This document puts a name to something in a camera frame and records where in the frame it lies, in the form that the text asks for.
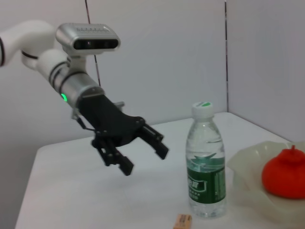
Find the white bottle cap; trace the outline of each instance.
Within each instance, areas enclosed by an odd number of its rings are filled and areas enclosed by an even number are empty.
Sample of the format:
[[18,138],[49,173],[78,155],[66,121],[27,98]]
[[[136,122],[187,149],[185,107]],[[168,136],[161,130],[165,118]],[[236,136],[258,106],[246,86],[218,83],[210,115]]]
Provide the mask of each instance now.
[[214,117],[213,104],[210,102],[200,102],[193,104],[192,114],[194,119]]

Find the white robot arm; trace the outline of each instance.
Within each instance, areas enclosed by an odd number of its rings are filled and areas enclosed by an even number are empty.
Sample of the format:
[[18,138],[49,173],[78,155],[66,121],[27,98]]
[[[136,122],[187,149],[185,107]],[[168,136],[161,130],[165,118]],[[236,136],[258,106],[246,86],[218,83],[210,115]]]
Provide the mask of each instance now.
[[[63,51],[53,48],[54,36]],[[95,132],[92,146],[106,166],[119,164],[126,175],[133,164],[116,147],[129,144],[137,137],[165,159],[168,148],[163,136],[148,126],[141,117],[125,115],[104,94],[104,90],[87,74],[86,56],[115,51],[121,41],[103,24],[65,23],[58,29],[44,21],[27,21],[0,33],[0,67],[7,65],[21,50],[25,66],[38,71],[72,107],[72,118],[83,129]],[[83,116],[93,126],[87,128]]]

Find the translucent bowl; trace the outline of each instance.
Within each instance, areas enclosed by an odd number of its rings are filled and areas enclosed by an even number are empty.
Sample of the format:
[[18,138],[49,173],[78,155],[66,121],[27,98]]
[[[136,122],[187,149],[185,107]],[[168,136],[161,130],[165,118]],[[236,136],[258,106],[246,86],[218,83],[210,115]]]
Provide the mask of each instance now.
[[305,152],[305,142],[263,142],[240,150],[229,160],[227,166],[234,171],[233,187],[239,198],[246,199],[269,219],[281,223],[304,224],[305,200],[276,197],[264,189],[261,179],[265,164],[292,145]]

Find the tabletop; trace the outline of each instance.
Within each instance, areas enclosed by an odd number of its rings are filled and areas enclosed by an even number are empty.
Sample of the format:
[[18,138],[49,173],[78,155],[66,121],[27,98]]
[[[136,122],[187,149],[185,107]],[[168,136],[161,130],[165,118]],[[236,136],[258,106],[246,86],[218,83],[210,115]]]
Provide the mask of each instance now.
[[[214,121],[226,160],[238,150],[263,141],[287,142],[242,118],[218,113]],[[137,139],[120,147],[133,163],[131,176],[117,166],[105,167],[92,138],[45,146],[38,150],[16,229],[171,229],[177,214],[190,214],[185,142],[192,119],[154,125],[170,148],[162,161]],[[233,172],[226,169],[228,192]],[[193,217],[192,229],[279,228],[248,206],[227,198],[225,216]]]

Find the plastic bottle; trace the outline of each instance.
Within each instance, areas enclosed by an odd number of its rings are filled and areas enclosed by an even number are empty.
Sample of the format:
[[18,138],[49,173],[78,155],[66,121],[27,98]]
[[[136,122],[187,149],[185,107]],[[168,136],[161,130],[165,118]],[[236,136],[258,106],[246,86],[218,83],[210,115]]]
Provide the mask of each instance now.
[[191,210],[202,218],[225,213],[224,144],[213,121],[213,104],[193,105],[194,123],[186,142],[189,202]]

